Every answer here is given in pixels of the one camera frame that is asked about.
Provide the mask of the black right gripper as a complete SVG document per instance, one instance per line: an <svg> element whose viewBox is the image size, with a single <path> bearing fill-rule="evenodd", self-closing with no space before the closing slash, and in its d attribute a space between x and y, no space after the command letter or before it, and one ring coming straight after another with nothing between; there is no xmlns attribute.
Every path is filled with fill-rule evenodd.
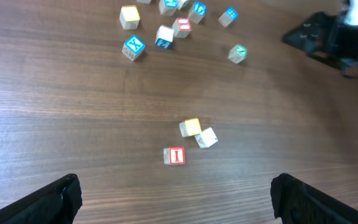
<svg viewBox="0 0 358 224"><path fill-rule="evenodd" d="M282 42L338 70L346 70L358 62L358 26L345 24L344 16L314 13L284 34Z"/></svg>

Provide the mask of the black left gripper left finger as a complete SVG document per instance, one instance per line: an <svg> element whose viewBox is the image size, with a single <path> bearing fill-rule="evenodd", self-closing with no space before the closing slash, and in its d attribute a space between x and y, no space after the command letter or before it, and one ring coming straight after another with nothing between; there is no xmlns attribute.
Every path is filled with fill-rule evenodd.
<svg viewBox="0 0 358 224"><path fill-rule="evenodd" d="M0 209L0 224L72 224L81 206L78 176L67 174Z"/></svg>

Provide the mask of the yellow O letter block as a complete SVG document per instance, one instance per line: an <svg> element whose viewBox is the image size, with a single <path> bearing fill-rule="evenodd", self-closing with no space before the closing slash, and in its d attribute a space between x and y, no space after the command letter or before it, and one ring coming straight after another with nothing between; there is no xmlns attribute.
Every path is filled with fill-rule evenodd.
<svg viewBox="0 0 358 224"><path fill-rule="evenodd" d="M195 136L202 132L198 118L187 119L179 124L181 136L183 138Z"/></svg>

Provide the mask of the red I letter block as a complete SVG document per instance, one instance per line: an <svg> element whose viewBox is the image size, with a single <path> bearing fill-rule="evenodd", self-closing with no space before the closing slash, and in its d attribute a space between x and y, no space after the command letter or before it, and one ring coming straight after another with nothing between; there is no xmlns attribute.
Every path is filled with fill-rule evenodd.
<svg viewBox="0 0 358 224"><path fill-rule="evenodd" d="M168 147L163 149L163 161L165 165L183 165L185 164L184 147Z"/></svg>

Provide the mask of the green J letter block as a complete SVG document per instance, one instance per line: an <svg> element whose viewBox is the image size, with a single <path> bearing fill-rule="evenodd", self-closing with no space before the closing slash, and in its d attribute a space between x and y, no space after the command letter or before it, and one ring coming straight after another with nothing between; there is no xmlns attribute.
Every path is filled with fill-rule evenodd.
<svg viewBox="0 0 358 224"><path fill-rule="evenodd" d="M200 148L208 148L218 142L218 138L215 135L211 127L206 128L200 134L195 135L196 142Z"/></svg>

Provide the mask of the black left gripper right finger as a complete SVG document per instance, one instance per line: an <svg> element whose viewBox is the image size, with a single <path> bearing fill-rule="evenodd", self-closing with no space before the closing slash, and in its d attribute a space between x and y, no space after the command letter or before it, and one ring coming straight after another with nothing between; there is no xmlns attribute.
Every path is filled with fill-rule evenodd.
<svg viewBox="0 0 358 224"><path fill-rule="evenodd" d="M358 210L290 174L272 179L270 196L283 224L358 224Z"/></svg>

